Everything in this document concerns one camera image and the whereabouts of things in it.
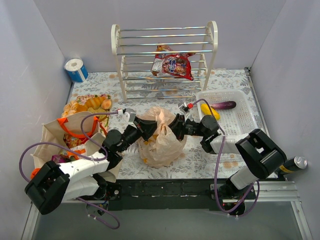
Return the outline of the orange snack packet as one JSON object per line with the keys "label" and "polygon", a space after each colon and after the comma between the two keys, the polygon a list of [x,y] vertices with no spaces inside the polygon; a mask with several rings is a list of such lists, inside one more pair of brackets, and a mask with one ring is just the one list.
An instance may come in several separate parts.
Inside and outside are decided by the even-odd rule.
{"label": "orange snack packet", "polygon": [[[74,151],[74,152],[76,152],[76,153],[78,153],[80,155],[83,155],[83,156],[87,155],[85,146],[83,144],[75,146],[75,147],[71,148],[70,150]],[[77,154],[75,154],[73,152],[70,152],[70,151],[67,151],[67,156],[71,161],[82,159],[81,156],[79,156],[79,155],[77,155]]]}

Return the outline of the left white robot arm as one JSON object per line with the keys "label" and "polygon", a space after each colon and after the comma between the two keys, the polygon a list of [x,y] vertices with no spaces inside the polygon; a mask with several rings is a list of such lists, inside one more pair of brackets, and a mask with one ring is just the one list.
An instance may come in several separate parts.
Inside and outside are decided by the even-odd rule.
{"label": "left white robot arm", "polygon": [[101,200],[108,194],[108,183],[100,175],[116,167],[121,153],[138,139],[147,141],[156,131],[155,120],[135,117],[124,132],[110,130],[101,147],[92,155],[67,163],[45,163],[24,191],[41,214],[54,211],[62,202],[78,197]]}

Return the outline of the peach plastic grocery bag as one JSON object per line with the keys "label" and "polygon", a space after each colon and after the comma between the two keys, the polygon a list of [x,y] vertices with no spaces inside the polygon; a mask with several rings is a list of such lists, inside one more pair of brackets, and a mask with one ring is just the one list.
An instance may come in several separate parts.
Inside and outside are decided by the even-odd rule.
{"label": "peach plastic grocery bag", "polygon": [[185,136],[182,140],[178,140],[169,128],[169,124],[176,116],[165,108],[153,106],[138,117],[157,123],[157,129],[148,140],[142,137],[137,140],[141,159],[151,167],[169,166],[181,155],[188,139]]}

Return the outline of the large red snack bag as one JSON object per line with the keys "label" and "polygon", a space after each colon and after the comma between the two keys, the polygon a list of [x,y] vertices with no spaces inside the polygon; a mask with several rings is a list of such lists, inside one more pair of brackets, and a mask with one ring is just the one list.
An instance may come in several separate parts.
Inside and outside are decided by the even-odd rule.
{"label": "large red snack bag", "polygon": [[82,145],[85,140],[85,138],[74,137],[66,133],[63,135],[63,141],[69,149]]}

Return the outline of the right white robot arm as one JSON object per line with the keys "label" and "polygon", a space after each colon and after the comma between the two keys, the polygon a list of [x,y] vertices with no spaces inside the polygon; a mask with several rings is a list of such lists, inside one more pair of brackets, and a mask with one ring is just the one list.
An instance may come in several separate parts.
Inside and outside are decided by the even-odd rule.
{"label": "right white robot arm", "polygon": [[219,198],[244,194],[252,183],[265,180],[287,160],[284,151],[259,128],[245,134],[225,136],[219,133],[219,124],[212,115],[195,122],[180,114],[168,126],[178,140],[185,136],[202,137],[200,145],[206,153],[241,155],[245,166],[218,187]]}

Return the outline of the canvas tote bag orange handles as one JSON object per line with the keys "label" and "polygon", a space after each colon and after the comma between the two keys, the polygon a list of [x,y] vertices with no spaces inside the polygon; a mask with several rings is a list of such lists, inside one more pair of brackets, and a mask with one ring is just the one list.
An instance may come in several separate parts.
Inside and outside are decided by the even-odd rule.
{"label": "canvas tote bag orange handles", "polygon": [[[105,139],[105,136],[102,134],[105,132],[105,129],[100,124],[97,117],[90,116],[85,119],[89,114],[88,111],[78,112],[68,117],[58,118],[44,124],[42,126],[41,142],[50,142],[66,147],[63,136],[64,134],[70,134],[76,138],[85,138],[83,145],[86,150],[86,155],[90,156],[94,154],[100,149],[99,145],[101,145]],[[83,131],[96,141],[98,145],[85,137],[81,130],[82,121],[84,121]],[[60,147],[49,144],[37,146],[35,152],[32,154],[34,167],[36,169],[41,168],[46,162],[52,159],[53,155],[59,154],[61,150]]]}

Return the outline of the purple snack bag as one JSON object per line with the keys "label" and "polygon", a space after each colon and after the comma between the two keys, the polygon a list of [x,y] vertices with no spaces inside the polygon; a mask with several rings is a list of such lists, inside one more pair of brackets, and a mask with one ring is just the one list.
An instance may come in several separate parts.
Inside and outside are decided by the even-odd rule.
{"label": "purple snack bag", "polygon": [[56,164],[71,162],[70,158],[63,154],[55,154],[51,157],[51,160]]}

